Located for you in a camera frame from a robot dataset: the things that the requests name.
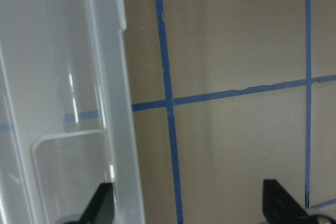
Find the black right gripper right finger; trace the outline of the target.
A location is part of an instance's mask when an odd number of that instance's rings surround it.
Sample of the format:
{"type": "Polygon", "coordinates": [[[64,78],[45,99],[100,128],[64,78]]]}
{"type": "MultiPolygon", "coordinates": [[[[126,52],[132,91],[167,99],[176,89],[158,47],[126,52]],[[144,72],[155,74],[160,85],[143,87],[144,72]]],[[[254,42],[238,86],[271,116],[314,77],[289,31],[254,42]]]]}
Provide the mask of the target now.
{"type": "Polygon", "coordinates": [[[272,224],[315,223],[310,216],[275,179],[263,181],[263,214],[272,224]]]}

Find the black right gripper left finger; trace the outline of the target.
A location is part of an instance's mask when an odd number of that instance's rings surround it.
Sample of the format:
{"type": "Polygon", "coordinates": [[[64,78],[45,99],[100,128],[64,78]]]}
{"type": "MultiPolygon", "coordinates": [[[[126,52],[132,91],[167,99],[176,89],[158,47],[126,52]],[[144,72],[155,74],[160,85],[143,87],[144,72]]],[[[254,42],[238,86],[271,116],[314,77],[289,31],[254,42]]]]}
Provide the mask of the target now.
{"type": "Polygon", "coordinates": [[[101,183],[79,219],[79,223],[112,224],[115,216],[113,183],[101,183]]]}

